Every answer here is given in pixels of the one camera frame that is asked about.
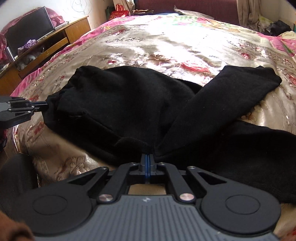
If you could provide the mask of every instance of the black pants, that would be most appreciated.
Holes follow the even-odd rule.
[[[17,154],[0,169],[0,210],[11,217],[15,200],[38,187],[37,173],[30,156]]]

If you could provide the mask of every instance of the red bag handle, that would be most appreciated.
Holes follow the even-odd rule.
[[[124,11],[124,7],[120,4],[116,4],[116,11]]]

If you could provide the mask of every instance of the television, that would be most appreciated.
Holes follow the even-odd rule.
[[[54,26],[45,7],[24,16],[5,34],[7,47],[12,55],[17,55],[17,49],[24,46],[30,39],[38,40],[54,30]]]

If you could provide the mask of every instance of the red gift bag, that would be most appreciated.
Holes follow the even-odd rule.
[[[122,5],[116,4],[116,11],[113,11],[111,13],[109,20],[114,18],[126,17],[128,16],[128,14],[129,14],[128,10],[124,10],[124,7]]]

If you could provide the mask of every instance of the bedspread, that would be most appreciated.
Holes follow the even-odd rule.
[[[296,35],[266,37],[239,26],[190,16],[142,16],[110,21],[55,55],[14,91],[42,101],[60,90],[83,65],[130,65],[206,85],[225,65],[271,67],[281,85],[241,117],[296,134]],[[8,131],[6,152],[28,153],[44,184],[104,163],[49,130],[41,113]],[[279,227],[277,234],[283,236]]]

